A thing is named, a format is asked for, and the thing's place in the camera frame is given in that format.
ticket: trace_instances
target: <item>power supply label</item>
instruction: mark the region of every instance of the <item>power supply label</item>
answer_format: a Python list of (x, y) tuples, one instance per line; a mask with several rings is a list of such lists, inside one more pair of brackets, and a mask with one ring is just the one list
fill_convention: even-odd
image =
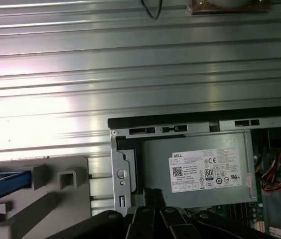
[(169, 170), (173, 193), (242, 185), (236, 148), (173, 153)]

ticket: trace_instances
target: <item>ribbed metal panel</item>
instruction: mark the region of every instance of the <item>ribbed metal panel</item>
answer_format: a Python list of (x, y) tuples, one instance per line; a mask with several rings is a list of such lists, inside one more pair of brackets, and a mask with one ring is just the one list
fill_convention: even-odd
[(84, 154), (113, 200), (107, 119), (281, 105), (281, 0), (189, 16), (164, 0), (0, 0), (0, 160)]

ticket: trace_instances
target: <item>blue drive tray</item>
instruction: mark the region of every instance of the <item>blue drive tray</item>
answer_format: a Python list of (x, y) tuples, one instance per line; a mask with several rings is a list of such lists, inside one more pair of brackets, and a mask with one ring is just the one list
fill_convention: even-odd
[(30, 171), (0, 172), (0, 198), (31, 185)]

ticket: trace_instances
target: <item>white connector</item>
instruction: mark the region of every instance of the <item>white connector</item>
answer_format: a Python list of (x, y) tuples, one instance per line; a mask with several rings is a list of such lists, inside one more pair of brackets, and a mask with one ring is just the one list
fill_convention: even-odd
[(256, 229), (262, 233), (265, 233), (266, 232), (265, 222), (264, 221), (256, 222), (254, 224), (254, 229)]

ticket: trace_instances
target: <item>qr code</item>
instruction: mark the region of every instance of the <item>qr code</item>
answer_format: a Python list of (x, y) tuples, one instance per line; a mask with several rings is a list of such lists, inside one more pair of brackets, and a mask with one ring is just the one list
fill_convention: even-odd
[(173, 167), (172, 174), (174, 177), (182, 176), (182, 167)]

